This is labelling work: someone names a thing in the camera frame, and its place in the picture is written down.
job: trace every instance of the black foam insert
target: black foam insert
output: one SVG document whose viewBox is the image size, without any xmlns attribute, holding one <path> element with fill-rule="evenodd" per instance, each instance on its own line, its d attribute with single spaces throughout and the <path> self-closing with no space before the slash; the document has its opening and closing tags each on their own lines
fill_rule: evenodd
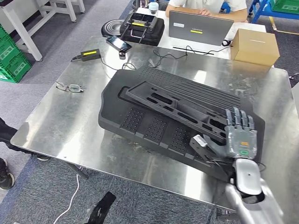
<svg viewBox="0 0 299 224">
<path fill-rule="evenodd" d="M 245 111 L 248 115 L 252 116 L 255 122 L 258 150 L 254 160 L 260 161 L 265 123 L 254 113 L 252 105 L 248 100 L 149 67 L 143 67 L 137 71 L 117 71 L 102 93 L 102 105 L 98 119 L 100 126 L 223 181 L 228 181 L 233 173 L 231 166 L 225 167 L 224 172 L 217 165 L 206 163 L 189 145 L 191 137 L 202 133 L 126 94 L 131 87 L 144 81 L 205 106 L 212 111 L 211 114 L 213 116 L 218 117 L 214 120 L 225 119 L 224 109 L 233 111 L 233 106 Z M 136 112 L 143 113 L 137 124 L 133 123 L 132 120 L 137 119 L 134 117 Z M 131 121 L 128 122 L 126 117 L 130 117 Z"/>
</svg>

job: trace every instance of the eyeglasses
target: eyeglasses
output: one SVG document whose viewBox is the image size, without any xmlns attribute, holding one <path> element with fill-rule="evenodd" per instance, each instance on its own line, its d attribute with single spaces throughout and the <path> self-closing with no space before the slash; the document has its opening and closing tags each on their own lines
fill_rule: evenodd
<svg viewBox="0 0 299 224">
<path fill-rule="evenodd" d="M 63 91 L 70 91 L 70 92 L 84 92 L 83 89 L 79 85 L 71 84 L 69 86 L 64 85 L 63 83 L 56 82 L 56 88 Z"/>
</svg>

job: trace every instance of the person's leg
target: person's leg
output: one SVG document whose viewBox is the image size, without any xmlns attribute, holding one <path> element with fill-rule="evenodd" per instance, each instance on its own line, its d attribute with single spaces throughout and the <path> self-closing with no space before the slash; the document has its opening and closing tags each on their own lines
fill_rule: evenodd
<svg viewBox="0 0 299 224">
<path fill-rule="evenodd" d="M 26 154 L 32 154 L 36 156 L 39 160 L 46 161 L 48 160 L 49 157 L 29 152 L 23 148 L 19 148 L 17 146 L 14 146 L 11 143 L 11 139 L 17 132 L 17 130 L 13 127 L 10 127 L 7 125 L 3 119 L 0 118 L 0 142 L 5 143 L 8 148 L 18 151 L 18 152 L 23 152 Z"/>
<path fill-rule="evenodd" d="M 8 190 L 14 186 L 14 177 L 8 170 L 8 162 L 0 158 L 0 189 Z"/>
</svg>

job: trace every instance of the person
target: person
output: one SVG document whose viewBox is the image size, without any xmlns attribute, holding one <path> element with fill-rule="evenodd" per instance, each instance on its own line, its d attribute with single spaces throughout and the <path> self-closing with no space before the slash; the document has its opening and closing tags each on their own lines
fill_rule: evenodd
<svg viewBox="0 0 299 224">
<path fill-rule="evenodd" d="M 219 13 L 223 0 L 170 0 L 165 13 L 166 17 L 169 17 L 169 11 L 179 11 L 233 20 L 235 22 L 247 22 L 247 5 L 245 0 L 224 1 L 230 7 L 230 13 Z"/>
<path fill-rule="evenodd" d="M 20 151 L 26 154 L 32 154 L 35 156 L 37 159 L 41 161 L 47 161 L 49 157 L 32 153 L 25 149 L 19 148 L 17 146 L 14 146 L 11 143 L 11 139 L 17 132 L 17 130 L 13 127 L 10 127 L 7 125 L 3 119 L 0 118 L 0 142 L 4 142 L 10 149 L 14 151 Z M 2 190 L 8 190 L 14 186 L 14 177 L 13 174 L 10 173 L 8 169 L 8 162 L 5 159 L 0 158 L 0 189 Z"/>
</svg>

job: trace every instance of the gray carpet floor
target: gray carpet floor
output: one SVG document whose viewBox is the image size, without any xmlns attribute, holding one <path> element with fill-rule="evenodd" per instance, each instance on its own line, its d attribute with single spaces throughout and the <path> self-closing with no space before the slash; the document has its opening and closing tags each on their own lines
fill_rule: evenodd
<svg viewBox="0 0 299 224">
<path fill-rule="evenodd" d="M 0 219 L 1 223 L 53 223 L 59 214 L 68 208 L 70 198 L 77 187 L 76 175 L 60 161 L 51 159 L 42 162 L 32 159 L 29 163 L 29 166 L 35 166 L 35 169 L 15 203 L 8 204 L 11 206 L 10 212 L 5 218 Z M 83 224 L 86 221 L 88 209 L 107 191 L 116 195 L 116 200 L 109 210 L 106 224 L 204 224 L 211 209 L 211 206 L 159 189 L 91 170 L 85 172 L 88 175 L 88 180 L 79 179 L 80 188 L 71 209 L 57 223 Z M 17 194 L 17 184 L 11 190 L 11 195 Z M 5 210 L 4 206 L 0 206 L 0 217 L 5 215 L 3 210 Z M 214 217 L 211 223 L 220 222 L 215 222 Z"/>
<path fill-rule="evenodd" d="M 32 37 L 44 56 L 43 62 L 34 63 L 19 84 L 0 82 L 0 116 L 11 126 L 19 128 L 88 37 L 100 35 L 100 28 L 106 21 L 119 16 L 125 18 L 131 10 L 130 6 L 126 8 L 128 3 L 129 0 L 85 0 L 86 14 L 80 14 L 75 8 L 77 23 L 72 23 L 67 15 L 56 14 Z M 275 21 L 280 30 L 299 30 L 297 21 Z M 267 17 L 260 17 L 257 23 L 266 25 L 267 32 L 273 33 Z M 275 34 L 281 54 L 275 66 L 289 74 L 298 72 L 299 36 Z M 76 188 L 76 175 L 60 161 L 30 159 L 29 155 L 9 150 L 2 143 L 0 143 L 0 155 L 8 161 L 10 170 L 17 178 L 16 185 L 10 191 L 0 191 L 0 203 L 2 202 L 0 223 L 53 223 L 68 207 Z M 107 191 L 117 199 L 106 223 L 203 224 L 211 210 L 211 206 L 159 189 L 90 170 L 85 172 L 90 178 L 80 180 L 80 189 L 71 210 L 58 223 L 84 223 L 88 209 Z M 214 217 L 212 223 L 217 223 Z"/>
</svg>

